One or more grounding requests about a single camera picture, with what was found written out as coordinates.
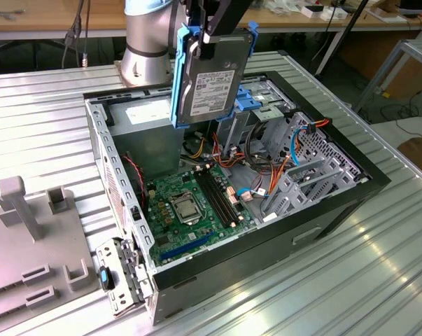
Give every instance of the floor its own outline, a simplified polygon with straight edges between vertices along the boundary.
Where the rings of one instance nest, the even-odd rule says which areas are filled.
[[[305,68],[315,71],[324,52],[321,52],[313,63],[310,60],[316,51],[320,49],[321,41],[325,38],[321,35],[265,34],[258,41],[256,51],[286,50]],[[84,40],[80,41],[78,46],[81,52],[83,48]],[[112,64],[115,51],[119,52],[123,48],[125,48],[124,38],[90,38],[87,42],[89,65]],[[62,49],[40,45],[37,54],[38,69],[59,69],[62,63],[62,54]],[[0,52],[0,62],[0,74],[33,71],[34,61],[31,44],[20,45],[14,47],[14,49]],[[66,56],[65,67],[76,67],[76,58],[73,53],[68,53]],[[368,83],[366,78],[362,77],[340,58],[335,59],[321,81],[347,104],[353,104]],[[384,98],[380,94],[374,94],[359,114],[367,122],[375,124],[409,117],[408,107],[408,103],[394,101],[393,99]],[[422,116],[422,93],[413,99],[412,111],[413,115]]]

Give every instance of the wooden table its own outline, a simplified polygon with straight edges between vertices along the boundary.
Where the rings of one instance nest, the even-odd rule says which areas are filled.
[[[108,0],[108,2],[92,0],[90,37],[125,36],[124,1],[114,0],[118,3],[117,6],[110,6],[109,1],[112,0]],[[18,8],[26,10],[26,13],[19,15],[16,21],[0,17],[0,40],[62,39],[66,30],[72,25],[76,4],[76,0],[0,1],[0,11]],[[323,70],[350,19],[351,16],[348,16],[346,20],[332,21],[328,31],[336,32],[336,35],[316,72],[317,74]],[[276,15],[265,8],[248,10],[241,20],[241,26],[246,27],[251,20],[259,23],[260,33],[324,32],[328,26],[328,22],[319,18],[309,19],[301,13]],[[404,30],[420,31],[416,38],[422,39],[422,18],[421,21],[410,19],[404,23],[386,24],[370,14],[363,13],[353,28],[353,31],[360,32]],[[388,78],[386,82],[390,83],[391,80],[392,78]]]

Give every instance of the blue pcie slot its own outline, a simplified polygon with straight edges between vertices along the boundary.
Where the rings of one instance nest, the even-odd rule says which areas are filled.
[[[203,236],[199,239],[196,239],[194,241],[191,241],[190,243],[187,243],[186,245],[182,245],[180,247],[174,248],[173,250],[161,253],[161,260],[169,259],[176,257],[179,254],[185,253],[189,250],[192,250],[198,246],[204,245],[208,242],[209,238],[214,234],[214,232],[208,233],[206,236]]]

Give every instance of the green motherboard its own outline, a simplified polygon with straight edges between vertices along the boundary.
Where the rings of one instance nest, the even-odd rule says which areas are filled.
[[[150,199],[146,218],[155,238],[150,255],[157,266],[256,226],[241,202],[229,201],[229,187],[217,165],[199,176],[187,171],[147,183]],[[227,219],[228,211],[237,219]]]

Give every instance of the aluminum table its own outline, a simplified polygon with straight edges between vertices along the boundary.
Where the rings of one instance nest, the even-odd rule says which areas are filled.
[[[271,70],[392,183],[332,235],[156,327],[143,307],[114,319],[98,290],[2,335],[422,335],[422,173],[288,56],[254,54],[246,72]],[[20,174],[33,195],[72,190],[96,265],[118,230],[82,93],[122,87],[114,66],[0,75],[0,178]]]
[[[422,40],[403,40],[394,47],[393,51],[391,51],[391,54],[388,56],[388,58],[385,59],[385,62],[374,75],[374,78],[363,90],[360,98],[353,106],[353,110],[355,112],[359,112],[363,105],[365,105],[370,95],[373,93],[374,89],[380,84],[385,75],[391,70],[391,67],[394,66],[395,62],[399,58],[400,61],[394,66],[388,77],[394,78],[398,71],[402,68],[401,63],[406,62],[410,57],[413,57],[422,63]]]

